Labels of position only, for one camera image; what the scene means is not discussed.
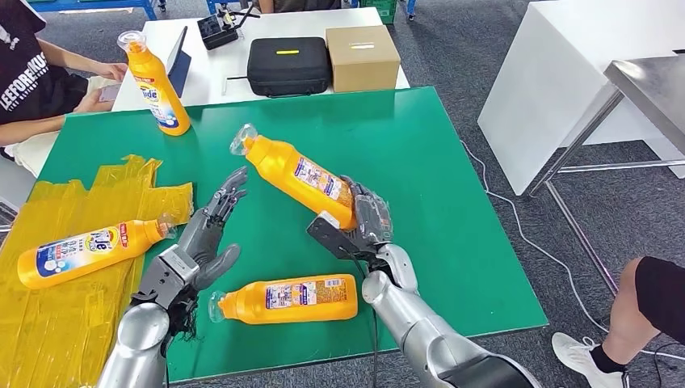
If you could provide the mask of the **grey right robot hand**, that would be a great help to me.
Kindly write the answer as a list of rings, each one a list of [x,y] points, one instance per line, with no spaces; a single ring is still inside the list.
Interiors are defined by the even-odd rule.
[[[340,178],[350,188],[356,227],[347,234],[359,251],[376,254],[393,239],[393,223],[387,202],[363,184],[346,175]]]

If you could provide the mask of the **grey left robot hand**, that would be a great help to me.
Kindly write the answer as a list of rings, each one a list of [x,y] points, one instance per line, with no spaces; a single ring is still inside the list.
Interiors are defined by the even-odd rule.
[[[179,247],[193,259],[199,271],[191,280],[198,291],[209,288],[237,261],[241,248],[228,245],[218,251],[228,221],[238,201],[246,195],[242,185],[247,181],[247,167],[233,171],[214,192],[209,202],[192,215],[179,238]]]

